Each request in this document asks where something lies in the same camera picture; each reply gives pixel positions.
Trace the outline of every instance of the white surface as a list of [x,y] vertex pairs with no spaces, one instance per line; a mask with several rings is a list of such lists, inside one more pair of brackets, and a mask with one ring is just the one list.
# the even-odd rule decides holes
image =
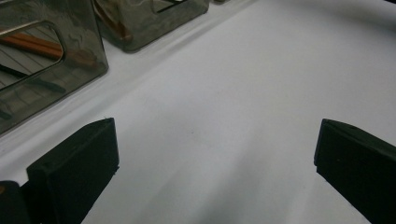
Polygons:
[[396,145],[396,6],[231,0],[0,139],[0,179],[114,117],[120,169],[84,223],[368,223],[316,174],[322,119]]

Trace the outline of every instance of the plastic storage box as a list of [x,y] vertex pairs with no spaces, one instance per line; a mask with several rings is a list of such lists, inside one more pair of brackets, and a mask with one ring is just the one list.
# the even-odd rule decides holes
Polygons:
[[101,34],[124,51],[137,51],[207,12],[209,0],[93,0]]
[[91,0],[0,1],[0,133],[107,68]]

